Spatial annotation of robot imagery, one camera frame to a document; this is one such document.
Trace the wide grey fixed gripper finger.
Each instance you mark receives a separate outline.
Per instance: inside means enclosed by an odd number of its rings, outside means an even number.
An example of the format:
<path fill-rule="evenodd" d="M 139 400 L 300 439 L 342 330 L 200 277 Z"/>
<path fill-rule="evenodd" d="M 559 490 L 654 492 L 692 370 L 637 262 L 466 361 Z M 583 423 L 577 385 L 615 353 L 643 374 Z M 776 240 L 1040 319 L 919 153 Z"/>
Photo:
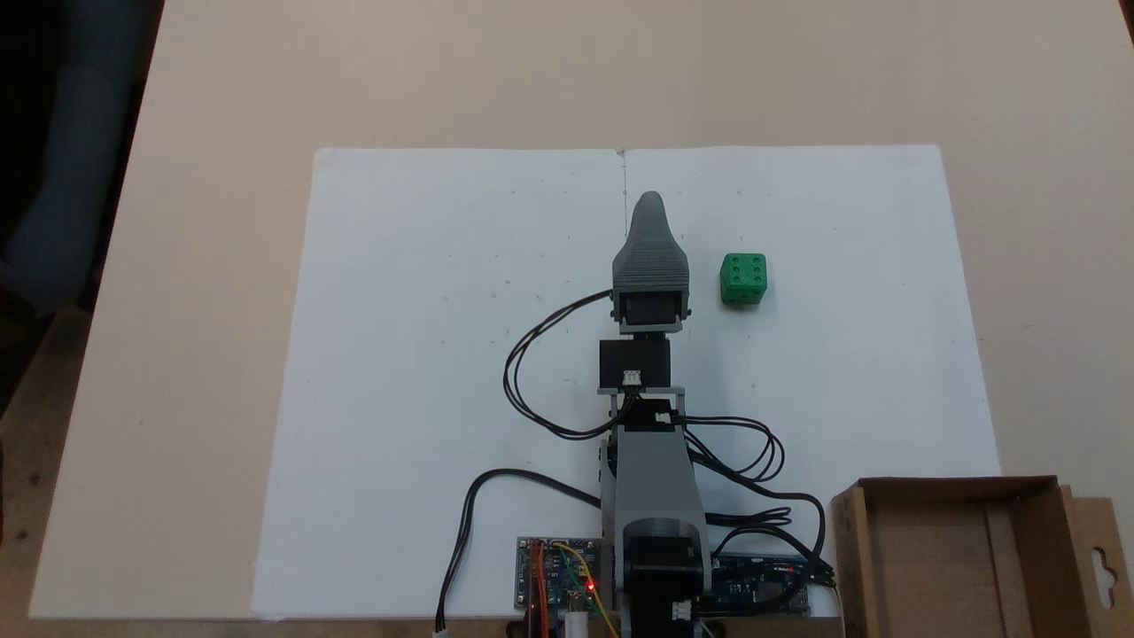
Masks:
<path fill-rule="evenodd" d="M 659 192 L 643 192 L 638 197 L 631 213 L 625 243 L 616 253 L 615 265 L 636 262 L 637 258 L 632 257 L 635 250 L 660 252 L 660 260 L 687 265 L 687 255 L 670 230 L 665 199 Z"/>

